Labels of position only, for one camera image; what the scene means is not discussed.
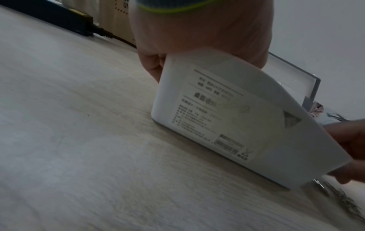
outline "wooden table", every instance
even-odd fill
[[[288,191],[153,122],[157,83],[133,48],[5,8],[0,31],[0,230],[333,231],[347,219],[313,185]]]

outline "white plastic container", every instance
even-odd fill
[[[287,188],[351,161],[274,79],[213,49],[167,56],[152,118]]]

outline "sleeve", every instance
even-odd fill
[[[177,13],[202,7],[216,0],[137,0],[138,5],[154,13]]]

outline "yellow label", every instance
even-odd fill
[[[81,11],[78,11],[78,10],[76,10],[76,9],[71,9],[71,8],[70,8],[70,11],[73,11],[73,12],[75,12],[75,13],[77,13],[77,14],[82,15],[82,16],[88,16],[87,14],[85,14],[85,13],[83,13],[83,12],[81,12]]]

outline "yellow-green sleeve trim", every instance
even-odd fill
[[[171,13],[179,13],[179,12],[184,12],[184,11],[189,11],[189,10],[193,10],[196,8],[200,8],[202,6],[205,6],[211,2],[214,2],[217,0],[206,0],[205,2],[199,2],[196,4],[192,4],[190,6],[185,6],[185,7],[177,7],[177,8],[171,8],[171,9],[163,9],[163,8],[150,8],[144,5],[139,4],[140,8],[149,11],[149,12],[153,12],[153,13],[160,13],[160,14],[171,14]]]

